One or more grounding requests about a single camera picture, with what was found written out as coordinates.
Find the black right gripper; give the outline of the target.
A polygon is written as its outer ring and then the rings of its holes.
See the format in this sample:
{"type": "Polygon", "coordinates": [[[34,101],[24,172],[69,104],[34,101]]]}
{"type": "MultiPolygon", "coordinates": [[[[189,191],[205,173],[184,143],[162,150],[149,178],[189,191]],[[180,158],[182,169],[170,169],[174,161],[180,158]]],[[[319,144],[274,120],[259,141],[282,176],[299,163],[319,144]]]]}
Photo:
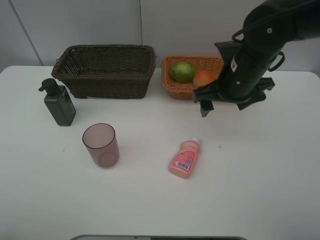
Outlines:
{"type": "Polygon", "coordinates": [[[200,102],[200,113],[205,118],[214,110],[212,101],[238,103],[240,111],[266,99],[265,91],[275,86],[270,77],[263,77],[275,60],[275,53],[258,52],[240,47],[224,63],[218,79],[193,91],[194,102],[200,102]]]}

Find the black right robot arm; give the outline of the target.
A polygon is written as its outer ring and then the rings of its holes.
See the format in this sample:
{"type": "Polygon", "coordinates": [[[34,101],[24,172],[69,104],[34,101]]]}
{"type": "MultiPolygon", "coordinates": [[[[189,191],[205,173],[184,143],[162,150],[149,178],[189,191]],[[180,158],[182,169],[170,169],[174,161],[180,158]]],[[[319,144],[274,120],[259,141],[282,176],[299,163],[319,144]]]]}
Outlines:
{"type": "Polygon", "coordinates": [[[265,72],[277,70],[285,61],[286,43],[320,36],[318,0],[266,0],[245,18],[231,41],[216,42],[224,61],[212,83],[195,89],[192,99],[200,104],[202,117],[214,110],[213,102],[236,104],[239,110],[262,102],[272,90],[265,72]]]}

